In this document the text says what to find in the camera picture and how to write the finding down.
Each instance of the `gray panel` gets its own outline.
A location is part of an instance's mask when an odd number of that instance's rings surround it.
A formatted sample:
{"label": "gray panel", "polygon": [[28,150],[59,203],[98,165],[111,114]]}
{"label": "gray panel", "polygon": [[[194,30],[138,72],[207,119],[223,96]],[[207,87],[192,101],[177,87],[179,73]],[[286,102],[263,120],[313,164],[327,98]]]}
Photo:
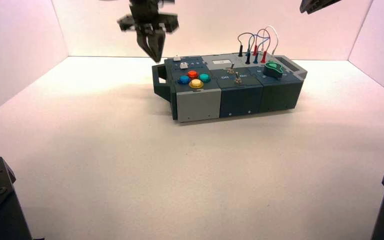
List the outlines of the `gray panel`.
{"label": "gray panel", "polygon": [[[219,55],[206,55],[202,56],[204,62],[206,62],[209,70],[227,69],[234,63],[235,68],[244,68],[245,62],[242,62],[238,57],[238,53],[228,53]],[[215,64],[213,61],[229,60],[231,63]]]}
{"label": "gray panel", "polygon": [[218,119],[220,116],[220,99],[222,90],[198,90],[178,92],[177,117],[179,122],[205,119]]}

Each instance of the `yellow button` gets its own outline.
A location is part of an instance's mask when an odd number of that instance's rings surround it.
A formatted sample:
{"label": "yellow button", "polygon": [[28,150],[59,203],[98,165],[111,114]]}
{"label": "yellow button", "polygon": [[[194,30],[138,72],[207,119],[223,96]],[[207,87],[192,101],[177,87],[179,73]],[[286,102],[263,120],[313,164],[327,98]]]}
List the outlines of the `yellow button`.
{"label": "yellow button", "polygon": [[204,86],[203,81],[199,79],[193,79],[192,81],[189,82],[189,87],[194,88],[194,89],[200,89]]}

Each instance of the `screw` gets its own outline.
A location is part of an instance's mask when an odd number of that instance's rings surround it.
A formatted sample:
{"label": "screw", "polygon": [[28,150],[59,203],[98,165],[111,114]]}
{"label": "screw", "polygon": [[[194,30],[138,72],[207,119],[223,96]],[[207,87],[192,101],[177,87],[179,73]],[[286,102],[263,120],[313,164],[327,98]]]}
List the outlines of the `screw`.
{"label": "screw", "polygon": [[0,195],[4,194],[7,191],[6,187],[0,187]]}

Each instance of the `handle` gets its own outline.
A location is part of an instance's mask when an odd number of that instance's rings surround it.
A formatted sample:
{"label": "handle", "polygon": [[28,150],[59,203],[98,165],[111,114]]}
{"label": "handle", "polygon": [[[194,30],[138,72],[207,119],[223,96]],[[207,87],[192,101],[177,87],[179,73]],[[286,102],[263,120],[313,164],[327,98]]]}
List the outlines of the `handle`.
{"label": "handle", "polygon": [[[161,83],[160,78],[164,79],[165,83]],[[153,92],[170,102],[170,83],[169,79],[167,78],[167,70],[165,64],[152,66],[152,81]]]}

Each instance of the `red button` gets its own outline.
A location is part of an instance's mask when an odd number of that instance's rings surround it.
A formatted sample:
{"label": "red button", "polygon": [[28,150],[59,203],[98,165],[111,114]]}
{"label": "red button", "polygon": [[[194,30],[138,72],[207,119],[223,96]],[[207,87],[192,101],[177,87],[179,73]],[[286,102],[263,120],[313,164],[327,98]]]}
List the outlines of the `red button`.
{"label": "red button", "polygon": [[198,73],[196,71],[188,71],[187,76],[191,79],[196,79],[198,78]]}

